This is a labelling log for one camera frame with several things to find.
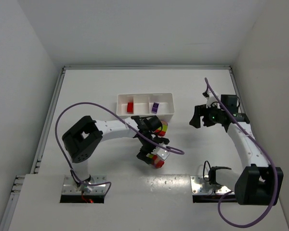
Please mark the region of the red green purple lego stack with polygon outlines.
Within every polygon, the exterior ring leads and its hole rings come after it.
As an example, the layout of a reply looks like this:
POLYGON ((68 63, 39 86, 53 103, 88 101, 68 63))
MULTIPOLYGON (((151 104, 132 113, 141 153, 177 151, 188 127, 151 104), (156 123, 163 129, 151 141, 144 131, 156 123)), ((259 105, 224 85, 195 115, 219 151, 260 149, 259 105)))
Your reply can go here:
POLYGON ((161 121, 162 126, 159 127, 154 134, 160 137, 164 137, 166 135, 168 129, 168 123, 165 121, 161 121))

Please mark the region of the purple square lego brick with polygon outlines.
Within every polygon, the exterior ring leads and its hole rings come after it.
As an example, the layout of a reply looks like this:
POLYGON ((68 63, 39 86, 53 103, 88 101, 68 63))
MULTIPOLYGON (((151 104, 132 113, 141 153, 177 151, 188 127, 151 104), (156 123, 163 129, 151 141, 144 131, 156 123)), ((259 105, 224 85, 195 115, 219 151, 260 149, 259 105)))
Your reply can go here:
POLYGON ((158 112, 158 107, 159 107, 159 103, 153 102, 152 108, 151 108, 151 112, 154 113, 154 114, 157 114, 157 112, 158 112))

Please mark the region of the red rounded lego brick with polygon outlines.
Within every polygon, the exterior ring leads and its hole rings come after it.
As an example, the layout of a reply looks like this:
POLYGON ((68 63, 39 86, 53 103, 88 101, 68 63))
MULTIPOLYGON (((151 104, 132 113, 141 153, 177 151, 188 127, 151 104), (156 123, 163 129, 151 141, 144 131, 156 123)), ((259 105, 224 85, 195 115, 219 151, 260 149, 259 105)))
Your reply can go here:
POLYGON ((133 102, 128 102, 127 103, 127 109, 126 109, 127 113, 129 114, 133 114, 133 102))

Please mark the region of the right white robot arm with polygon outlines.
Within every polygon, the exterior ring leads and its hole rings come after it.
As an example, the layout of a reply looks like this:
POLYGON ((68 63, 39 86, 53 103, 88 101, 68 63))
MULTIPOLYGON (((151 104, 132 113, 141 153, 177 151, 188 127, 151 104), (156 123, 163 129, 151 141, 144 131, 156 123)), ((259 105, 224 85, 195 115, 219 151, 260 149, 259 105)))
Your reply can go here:
POLYGON ((273 199, 274 190, 280 191, 283 171, 273 168, 263 151, 253 142, 250 120, 239 112, 239 98, 236 95, 214 97, 204 93, 207 102, 197 105, 189 122, 195 128, 220 124, 231 138, 239 155, 241 173, 230 167, 211 167, 205 181, 210 185, 225 186, 231 190, 240 205, 269 205, 277 203, 273 199))

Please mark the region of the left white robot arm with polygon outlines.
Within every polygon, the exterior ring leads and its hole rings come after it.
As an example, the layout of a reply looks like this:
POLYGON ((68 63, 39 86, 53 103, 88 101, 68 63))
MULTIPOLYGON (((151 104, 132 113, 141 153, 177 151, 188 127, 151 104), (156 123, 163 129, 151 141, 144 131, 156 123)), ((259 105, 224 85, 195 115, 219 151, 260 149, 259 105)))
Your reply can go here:
POLYGON ((89 182, 88 159, 100 142, 118 138, 137 138, 142 147, 136 157, 148 165, 161 168, 166 159, 165 150, 169 139, 160 137, 156 131, 162 126, 157 116, 151 118, 131 116, 123 121, 93 120, 89 115, 81 118, 63 136, 64 147, 72 161, 72 177, 79 184, 89 182))

